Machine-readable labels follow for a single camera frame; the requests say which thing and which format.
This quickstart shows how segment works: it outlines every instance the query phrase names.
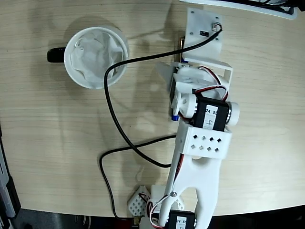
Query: blue part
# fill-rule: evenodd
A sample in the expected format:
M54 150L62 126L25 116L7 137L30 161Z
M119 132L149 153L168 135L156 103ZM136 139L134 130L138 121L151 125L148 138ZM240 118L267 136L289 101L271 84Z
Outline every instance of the blue part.
M172 115L172 120L177 122L179 120L179 116Z
M188 63L188 61L185 61L183 58L181 59L181 63Z

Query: printed number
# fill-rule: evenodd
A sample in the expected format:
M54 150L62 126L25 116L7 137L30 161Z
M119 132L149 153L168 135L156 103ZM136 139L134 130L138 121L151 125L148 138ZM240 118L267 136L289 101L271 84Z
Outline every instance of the printed number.
M205 112L206 112L206 113L210 113L211 110L210 110L210 109L206 109Z
M181 220L180 220L180 219L177 219L177 223L181 223ZM183 223L183 224L186 224L186 220L182 220L182 223Z

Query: perforated bracket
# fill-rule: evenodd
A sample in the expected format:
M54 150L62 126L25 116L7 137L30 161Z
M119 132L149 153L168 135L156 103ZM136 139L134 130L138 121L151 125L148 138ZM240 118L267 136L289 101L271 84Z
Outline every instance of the perforated bracket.
M215 131L193 127L179 122L176 147L184 154L208 158L224 159L231 142L232 132Z

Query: black mug handle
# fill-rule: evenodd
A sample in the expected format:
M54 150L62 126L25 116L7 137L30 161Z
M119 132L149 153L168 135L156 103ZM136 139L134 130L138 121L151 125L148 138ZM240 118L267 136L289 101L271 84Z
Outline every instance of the black mug handle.
M47 53L47 60L50 63L63 63L63 56L66 48L50 49Z

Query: black servo motor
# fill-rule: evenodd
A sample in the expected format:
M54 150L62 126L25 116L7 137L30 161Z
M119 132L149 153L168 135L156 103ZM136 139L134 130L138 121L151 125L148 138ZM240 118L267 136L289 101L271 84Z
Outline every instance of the black servo motor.
M197 111L190 124L198 128L224 131L229 115L229 105L217 99L196 96Z
M166 229L194 229L195 213L191 211L177 211L171 210L168 216L168 223L165 225Z

